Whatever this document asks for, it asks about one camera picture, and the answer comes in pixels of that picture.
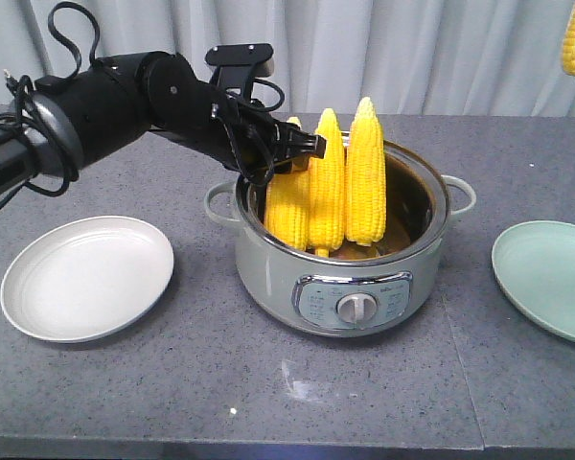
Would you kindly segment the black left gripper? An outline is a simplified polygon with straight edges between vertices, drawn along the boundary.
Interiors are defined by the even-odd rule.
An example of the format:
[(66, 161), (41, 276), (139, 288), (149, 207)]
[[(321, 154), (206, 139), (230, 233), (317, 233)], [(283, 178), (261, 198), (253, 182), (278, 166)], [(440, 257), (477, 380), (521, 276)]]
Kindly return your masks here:
[(322, 159), (326, 140), (289, 122), (250, 110), (196, 78), (148, 78), (152, 133), (200, 152), (255, 185), (273, 174), (305, 172)]

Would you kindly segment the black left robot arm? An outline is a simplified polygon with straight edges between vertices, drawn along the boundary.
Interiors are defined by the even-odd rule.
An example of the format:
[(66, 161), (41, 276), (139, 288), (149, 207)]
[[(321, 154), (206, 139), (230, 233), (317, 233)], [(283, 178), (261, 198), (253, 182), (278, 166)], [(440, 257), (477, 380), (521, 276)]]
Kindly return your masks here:
[(103, 57), (71, 77), (8, 79), (14, 100), (0, 114), (0, 210), (41, 174), (67, 191), (85, 167), (152, 132), (200, 152), (256, 186), (300, 172), (326, 142), (274, 119), (255, 100), (267, 83), (267, 44), (217, 46), (205, 57), (214, 73), (199, 80), (179, 54)]

